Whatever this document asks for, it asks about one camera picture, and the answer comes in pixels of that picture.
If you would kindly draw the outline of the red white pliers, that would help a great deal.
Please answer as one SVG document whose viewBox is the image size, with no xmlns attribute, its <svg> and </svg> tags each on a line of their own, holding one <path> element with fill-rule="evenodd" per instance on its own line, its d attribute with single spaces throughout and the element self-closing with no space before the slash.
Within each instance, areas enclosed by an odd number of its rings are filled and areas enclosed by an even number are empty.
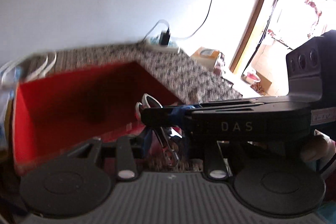
<svg viewBox="0 0 336 224">
<path fill-rule="evenodd" d="M 135 117 L 141 122 L 141 113 L 145 109 L 149 108 L 163 108 L 163 106 L 151 95 L 145 93 L 142 96 L 141 102 L 137 102 L 135 105 Z M 178 165 L 179 157 L 174 149 L 172 149 L 169 140 L 172 137 L 172 128 L 162 127 L 148 127 L 145 126 L 140 136 L 143 139 L 143 154 L 145 156 L 150 155 L 151 146 L 153 144 L 153 134 L 155 134 L 159 147 L 162 151 L 163 158 L 168 167 L 175 167 Z"/>
</svg>

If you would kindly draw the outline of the yellow tissue pack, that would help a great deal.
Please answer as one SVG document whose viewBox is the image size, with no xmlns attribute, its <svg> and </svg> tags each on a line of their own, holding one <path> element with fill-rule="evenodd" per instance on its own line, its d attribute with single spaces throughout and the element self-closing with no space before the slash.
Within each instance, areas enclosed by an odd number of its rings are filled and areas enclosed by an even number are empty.
<svg viewBox="0 0 336 224">
<path fill-rule="evenodd" d="M 219 50 L 200 47 L 191 55 L 191 58 L 208 70 L 213 70 L 219 60 L 224 60 L 224 55 Z"/>
</svg>

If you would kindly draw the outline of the black plug adapter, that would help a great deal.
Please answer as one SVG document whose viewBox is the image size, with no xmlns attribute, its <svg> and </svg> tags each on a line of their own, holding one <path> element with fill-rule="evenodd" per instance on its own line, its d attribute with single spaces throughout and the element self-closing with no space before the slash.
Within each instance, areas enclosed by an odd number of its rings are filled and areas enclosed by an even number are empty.
<svg viewBox="0 0 336 224">
<path fill-rule="evenodd" d="M 159 45 L 167 47 L 170 41 L 170 28 L 167 27 L 167 30 L 162 31 L 159 37 Z"/>
</svg>

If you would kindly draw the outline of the patterned black white tablecloth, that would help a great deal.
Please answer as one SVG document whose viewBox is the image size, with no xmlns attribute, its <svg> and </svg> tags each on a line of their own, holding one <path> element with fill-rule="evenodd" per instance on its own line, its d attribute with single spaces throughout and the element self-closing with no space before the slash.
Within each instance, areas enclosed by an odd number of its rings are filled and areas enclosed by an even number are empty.
<svg viewBox="0 0 336 224">
<path fill-rule="evenodd" d="M 144 43 L 59 51 L 50 73 L 20 90 L 38 110 L 133 111 L 144 94 L 163 105 L 240 98 L 187 54 L 151 51 Z"/>
</svg>

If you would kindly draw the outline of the white power strip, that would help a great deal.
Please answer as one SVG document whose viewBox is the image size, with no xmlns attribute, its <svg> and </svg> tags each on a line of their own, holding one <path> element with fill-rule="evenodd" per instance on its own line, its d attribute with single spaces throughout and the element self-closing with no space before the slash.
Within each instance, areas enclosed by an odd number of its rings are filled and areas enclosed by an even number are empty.
<svg viewBox="0 0 336 224">
<path fill-rule="evenodd" d="M 163 53 L 179 53 L 180 48 L 175 42 L 169 42 L 167 46 L 159 44 L 159 36 L 145 39 L 145 48 L 150 51 Z"/>
</svg>

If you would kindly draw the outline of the red open box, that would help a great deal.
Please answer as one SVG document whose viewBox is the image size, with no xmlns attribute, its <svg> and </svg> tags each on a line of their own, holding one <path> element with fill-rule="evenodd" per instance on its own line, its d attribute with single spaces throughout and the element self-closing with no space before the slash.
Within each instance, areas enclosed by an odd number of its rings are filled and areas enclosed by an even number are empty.
<svg viewBox="0 0 336 224">
<path fill-rule="evenodd" d="M 86 67 L 20 84 L 14 101 L 13 158 L 18 175 L 93 137 L 113 140 L 139 130 L 135 105 L 149 94 L 179 98 L 133 61 Z"/>
</svg>

